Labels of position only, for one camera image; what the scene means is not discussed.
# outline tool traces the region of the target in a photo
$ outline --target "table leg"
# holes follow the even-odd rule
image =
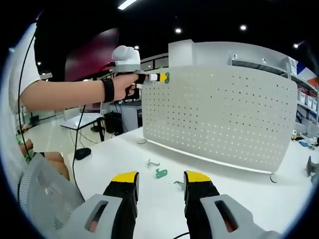
[[[102,118],[99,118],[96,123],[98,124],[98,129],[99,129],[99,135],[100,135],[101,142],[103,142],[104,141],[104,135],[103,135],[103,128],[101,126],[101,120],[102,120]]]

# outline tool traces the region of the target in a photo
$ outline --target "desk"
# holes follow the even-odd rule
[[[81,115],[78,115],[76,117],[73,117],[71,119],[68,119],[62,122],[60,126],[77,131],[96,122],[98,124],[101,142],[103,142],[104,136],[103,136],[103,130],[101,126],[102,115],[99,113],[84,113],[81,120],[80,127],[78,128],[80,118],[81,118]]]
[[[188,231],[183,191],[174,184],[183,181],[184,170],[208,175],[220,194],[228,194],[252,212],[256,224],[284,233],[313,188],[304,170],[308,157],[319,158],[317,151],[292,141],[276,173],[278,183],[274,184],[268,174],[203,161],[150,142],[137,144],[141,139],[142,128],[122,134],[92,146],[92,154],[74,164],[76,181],[85,199],[102,194],[118,173],[140,173],[135,239],[172,239]],[[160,166],[147,167],[149,159]],[[156,179],[157,168],[167,169],[167,176]]]

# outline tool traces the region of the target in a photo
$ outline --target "person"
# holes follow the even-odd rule
[[[15,139],[14,115],[20,101],[29,111],[61,110],[85,104],[122,100],[134,93],[132,84],[138,75],[119,75],[111,84],[102,81],[49,82],[40,79],[34,55],[36,25],[32,24],[23,35],[14,52],[8,56],[2,74],[0,107],[0,151],[1,162],[14,196],[18,195],[18,183],[27,164]]]
[[[59,152],[34,152],[33,151],[33,142],[31,141],[31,139],[28,139],[25,144],[26,147],[24,146],[22,140],[20,139],[20,137],[16,137],[20,150],[23,154],[23,156],[25,157],[26,163],[29,163],[33,157],[39,153],[41,154],[47,161],[49,164],[51,164],[55,170],[61,174],[63,177],[65,177],[68,181],[70,181],[70,176],[69,176],[69,170],[66,167],[65,163],[64,163],[64,158],[61,155],[61,153]]]

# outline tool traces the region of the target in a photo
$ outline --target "hand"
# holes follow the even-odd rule
[[[25,142],[25,144],[26,144],[26,148],[27,148],[28,150],[33,149],[33,143],[32,143],[32,141],[31,141],[31,139],[28,139],[28,140]]]
[[[137,81],[139,76],[137,74],[119,75],[114,77],[114,101],[120,101],[126,96],[126,88],[130,87],[129,96],[134,94],[135,85],[133,83]]]

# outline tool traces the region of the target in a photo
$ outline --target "white shirt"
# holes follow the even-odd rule
[[[27,166],[16,140],[14,114],[18,112],[18,87],[23,61],[34,35],[36,23],[25,32],[13,53],[9,55],[2,75],[0,93],[0,151],[1,163],[12,193],[17,198],[18,183]],[[40,80],[34,56],[34,39],[30,46],[21,80],[20,94],[33,82]]]

